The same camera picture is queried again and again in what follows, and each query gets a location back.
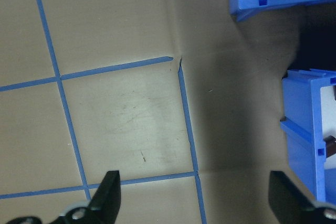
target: blue tape line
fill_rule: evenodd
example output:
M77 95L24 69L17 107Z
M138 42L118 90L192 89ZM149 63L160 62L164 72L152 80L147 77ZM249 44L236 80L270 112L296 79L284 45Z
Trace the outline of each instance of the blue tape line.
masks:
M198 206L200 208L202 224L206 224L207 221L206 221L205 208L204 208L204 202L203 202L202 186L201 186L201 180L199 179L199 175L198 175L198 163L197 163L197 156L196 156L196 148L195 148L193 130L192 130L192 126L191 126L191 119L190 119L188 100L187 100L187 92L186 92L186 88L185 88L185 82L184 82L184 76L183 76L183 70L182 70L181 62L180 62L180 68L178 69L177 74L179 76L179 83L180 83L180 91L181 91L181 97L182 97L184 118L185 118L187 133L188 133L188 139L189 139L189 142L190 142L191 158L192 158L194 172L195 172L195 183L196 183L196 190L197 190L197 197L198 197Z
M84 189L83 186L74 186L74 187L65 187L65 188L49 189L49 190L41 190L41 191L26 191L24 193L3 194L3 195L0 195L0 199L11 199L11 198L36 196L36 195L44 195L44 194L66 193L69 191L79 191L83 189Z
M196 190L197 190L197 197L198 197L198 207L200 208L202 224L206 224L207 221L206 221L204 201L203 201L202 185L201 185L201 180L199 178L198 172L196 172L196 175L195 175L195 183L196 183Z
M39 79L39 80L34 80L34 81L21 82L21 83L17 83L17 84L2 86L2 87L0 87L0 92L1 91L7 91L7 90L13 90L13 89L21 89L21 88L26 88L26 87L31 87L31 86L56 82L56 81L57 81L56 77L50 77L50 78Z
M194 171L196 172L196 171L198 171L196 148L195 148L195 143L194 143L193 130L192 130L192 127L191 127L191 120L190 120L190 114L189 114L187 93L186 93L186 89L185 89L184 76L183 76L183 71L182 71L181 66L180 66L177 74L179 76L179 83L180 83L180 91L181 91L182 106L183 106L183 111L184 111L185 125L186 125L186 128L187 128L188 139L189 139L189 142L190 142L191 159L192 159L192 162L193 162Z
M69 110L67 99L65 97L65 92L64 92L62 81L58 80L57 85L58 85L59 93L60 93L60 96L61 96L65 117L67 119L72 145L74 147L73 150L75 151L76 161L77 161L77 165L78 165L78 168L79 168L79 174L80 174L82 183L85 187L84 188L85 195L86 195L87 199L91 199L90 191L89 191L89 188L88 188L88 183L87 183L85 172L84 172L82 159L81 159L80 153L79 153L79 148L78 148L77 139L76 139L76 135L75 135L75 129L74 129L73 124L72 124L72 119L71 119L71 116L70 116L70 110Z
M64 113L65 113L65 116L66 116L66 119L67 119L67 124L68 124L68 128L69 128L69 131L70 131L71 141L72 141L72 145L74 147L80 177L81 177L81 180L82 180L82 183L83 183L83 186L84 186L84 190L85 190L85 195L86 195L87 199L91 199L90 191L89 191L89 188L88 188L88 183L87 183L87 180L86 180L86 177L85 177L84 168L83 168L82 160L81 160L79 149L78 149L78 144L77 144L77 140L76 140L74 127L73 127L71 116L70 116L69 106L68 106L68 103L67 103L67 99L65 97L63 84L62 84L62 81L61 81L61 78L60 78L58 64L57 64L57 60L56 60L56 56L55 56L54 47L52 45L53 42L51 40L51 36L50 36L49 28L48 28L48 23L47 23L47 18L46 18L46 14L45 14L44 8L43 8L43 3L42 3L42 0L36 0L36 3L37 3L38 10L39 10L39 13L40 13L45 37L46 37L46 40L47 40L47 45L48 45L48 49L49 49L49 53L50 53L52 67L54 68L55 76L57 77L57 86L58 86L59 94L61 96Z
M122 180L120 181L120 184L123 186L123 185L139 184L139 183L145 183L145 182L175 179L175 178L186 178L186 177L194 177L194 176L195 176L195 172L176 173L176 174L161 175L161 176L154 176L154 177L147 177L147 178L135 178L135 179ZM100 184L92 184L92 185L88 185L88 187L89 189L96 189L99 187L99 185Z
M44 34L46 36L48 50L49 50L50 57L51 57L52 67L54 68L55 76L59 77L60 76L59 69L58 69L58 65L56 61L54 47L52 45L53 42L51 41L51 36L49 32L46 14L44 12L42 0L36 0L36 3L37 3L38 11L40 13Z
M103 68L96 68L96 69L85 70L85 71L76 72L76 73L65 74L61 76L61 79L68 80L68 79L73 79L73 78L78 78L78 77L83 77L83 76L90 76L90 75L98 74L98 73L106 73L106 72L112 72L112 71L117 71L117 70L129 69L129 68L143 67L147 65L172 61L173 59L174 58L172 57L164 56L164 57L159 57L159 58L154 58L154 59L141 60L141 61L136 61L136 62L131 62L131 63L103 67Z

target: blue painter's tape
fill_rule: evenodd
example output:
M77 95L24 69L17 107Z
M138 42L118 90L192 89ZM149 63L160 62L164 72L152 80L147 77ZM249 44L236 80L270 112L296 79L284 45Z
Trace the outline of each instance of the blue painter's tape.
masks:
M0 87L0 92L1 91L7 91L7 90L13 90L13 89L21 89L21 88L26 88L26 87L31 87L31 86L56 82L56 81L57 81L56 77L50 77L50 78L45 78L45 79L40 79L40 80L21 82L21 83L17 83L17 84L11 84L11 85L8 85L8 86L2 86L2 87Z
M152 181L158 181L158 180L185 178L185 177L192 177L192 176L195 176L194 172L161 175L161 176L154 176L154 177L147 177L147 178L136 178L136 179L123 180L121 181L121 185L138 184L138 183L152 182Z
M90 75L98 74L98 73L106 73L106 72L112 72L112 71L117 71L117 70L129 69L129 68L143 67L147 65L172 61L173 59L174 58L172 57L164 56L164 57L159 57L159 58L154 58L154 59L141 60L141 61L136 61L136 62L131 62L131 63L103 67L103 68L96 68L96 69L85 70L85 71L76 72L76 73L65 74L61 76L61 79L68 80L68 79L73 79L73 78L78 78L78 77L83 77L83 76L90 76Z
M183 111L184 111L184 117L185 117L185 124L187 128L189 142L190 142L191 158L192 158L194 172L195 172L195 183L196 183L196 189L197 189L198 206L200 208L202 224L206 224L207 221L206 221L206 215L205 215L205 209L204 209L202 186L201 186L201 180L199 179L199 176L198 176L198 163L197 163L197 156L196 156L196 148L195 148L193 130L191 126L187 93L186 93L186 88L185 88L185 82L184 82L181 62L180 62L180 68L178 70L178 76L179 76L182 105L183 105Z
M74 127L73 127L71 116L70 116L69 106L68 106L68 103L67 103L67 99L65 97L63 84L62 84L62 81L61 81L61 78L60 78L59 68L58 68L57 59L56 59L56 56L55 56L54 47L52 45L53 42L51 40L46 14L44 12L42 0L36 0L36 3L37 3L37 6L38 6L38 11L40 13L42 26L43 26L43 30L44 30L44 33L45 33L45 37L46 37L46 41L47 41L47 45L48 45L48 49L49 49L49 53L50 53L52 67L54 68L55 76L57 77L57 86L58 86L58 90L59 90L59 93L60 93L60 96L61 96L62 105L63 105L64 113L65 113L65 116L66 116L68 128L69 128L69 131L70 131L71 141L72 141L72 145L74 147L80 177L81 177L81 180L82 180L82 183L83 183L83 186L84 186L84 191L85 191L86 198L89 200L89 199L91 199L91 196L90 196L90 192L89 192L89 188L88 188L88 183L87 183L87 180L86 180L86 177L85 177L84 168L83 168L82 160L81 160L79 149L78 149L76 135L75 135Z
M46 36L47 45L48 45L48 49L49 49L49 53L50 53L50 57L51 57L51 62L52 62L52 67L54 68L55 76L59 77L60 76L59 69L58 69L58 65L57 65L57 61L56 61L54 47L52 45L53 42L51 41L51 36L50 36L50 32L49 32L49 27L48 27L48 23L47 23L46 14L44 12L42 0L36 0L36 3L37 3L38 11L40 13L44 34Z
M70 111L69 111L69 106L68 106L67 99L65 97L65 92L64 92L62 81L58 80L57 84L58 84L58 89L59 89L59 93L60 93L62 104L63 104L65 117L66 117L67 123L68 123L68 128L69 128L69 132L70 132L72 145L74 147L73 150L75 151L75 156L76 156L76 160L77 160L77 164L78 164L78 168L79 168L79 174L80 174L82 183L85 187L84 190L85 190L86 197L87 197L87 199L91 199L89 188L88 188L88 183L87 183L86 176L85 176L85 173L84 173L82 159L81 159L80 153L79 153L79 148L78 148L78 144L77 144L75 130L74 130L74 127L73 127L73 124L72 124Z
M187 100L187 92L186 92L186 89L185 89L184 76L183 76L183 71L182 71L181 66L178 70L178 76L179 76L179 83L180 83L180 91L181 91L181 97L182 97L182 105L183 105L183 111L184 111L185 124L186 124L186 128L187 128L188 139L189 139L189 142L190 142L191 158L192 158L192 162L193 162L194 171L196 172L196 171L198 171L196 148L195 148L195 143L194 143L193 130L192 130L192 127L191 127L191 120L190 120L188 100Z
M74 187L65 187L65 188L49 189L49 190L41 190L41 191L26 191L24 193L3 194L3 195L0 195L0 199L11 199L11 198L36 196L36 195L44 195L44 194L66 193L69 191L79 191L79 190L84 190L84 187L74 186Z
M206 215L205 215L202 186L201 186L201 180L199 178L198 172L195 175L195 183L196 183L196 190L197 190L197 197L198 197L198 207L200 208L202 224L206 224L207 221L206 221Z

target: scratch mark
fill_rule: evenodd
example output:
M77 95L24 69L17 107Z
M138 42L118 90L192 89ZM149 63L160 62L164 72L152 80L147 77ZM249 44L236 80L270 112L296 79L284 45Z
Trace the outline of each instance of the scratch mark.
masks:
M141 153L142 159L143 159L143 160L144 160L144 162L146 163L146 158L144 157L144 155L143 155L142 151L140 151L140 153Z

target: screw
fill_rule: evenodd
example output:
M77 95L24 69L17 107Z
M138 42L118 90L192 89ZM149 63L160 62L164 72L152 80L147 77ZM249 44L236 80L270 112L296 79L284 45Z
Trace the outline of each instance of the screw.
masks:
M85 211L86 211L85 208L79 208L77 211L75 211L72 214L72 219L73 220L79 220L79 219L83 218L85 216Z
M32 218L27 218L24 221L20 222L20 224L33 224L34 220Z
M327 208L323 212L324 216L326 216L328 219L336 220L336 211L330 208Z

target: beige floor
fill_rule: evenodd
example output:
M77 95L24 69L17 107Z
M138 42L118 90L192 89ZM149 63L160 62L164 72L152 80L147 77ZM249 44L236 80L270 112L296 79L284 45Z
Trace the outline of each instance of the beige floor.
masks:
M190 172L182 58L207 223L277 223L268 174L287 165L281 77L300 28L334 5L243 23L228 0L42 0L61 74L174 60L63 81L89 184ZM55 76L35 0L0 0L0 86ZM0 92L0 194L82 185L55 82ZM192 177L122 186L117 223L201 223ZM0 200L0 221L51 221L83 191Z

